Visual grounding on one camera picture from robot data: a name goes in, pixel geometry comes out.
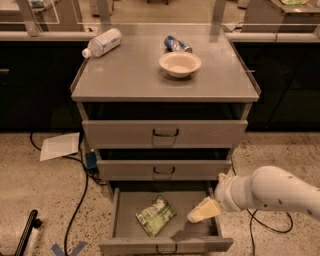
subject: gray countertop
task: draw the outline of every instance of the gray countertop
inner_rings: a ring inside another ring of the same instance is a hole
[[[91,58],[73,91],[75,101],[254,102],[258,94],[220,28],[210,24],[114,25],[120,46]],[[194,77],[176,79],[159,66],[164,39],[189,44],[202,61]]]

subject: white bowl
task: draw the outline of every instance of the white bowl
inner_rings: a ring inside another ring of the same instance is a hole
[[[169,52],[161,56],[160,66],[177,78],[187,77],[201,67],[198,56],[189,52]]]

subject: soda can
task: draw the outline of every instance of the soda can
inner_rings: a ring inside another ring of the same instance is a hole
[[[192,48],[190,45],[174,38],[173,36],[167,36],[164,40],[165,46],[172,52],[190,52],[192,53]]]

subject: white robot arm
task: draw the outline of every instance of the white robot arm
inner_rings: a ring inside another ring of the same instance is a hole
[[[220,174],[214,195],[225,211],[302,212],[320,221],[320,188],[275,166],[260,167],[245,177]]]

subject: white bottle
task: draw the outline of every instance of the white bottle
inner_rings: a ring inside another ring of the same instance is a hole
[[[82,51],[82,56],[85,58],[100,57],[108,51],[112,50],[121,43],[121,32],[112,28],[101,35],[91,39],[88,47]]]

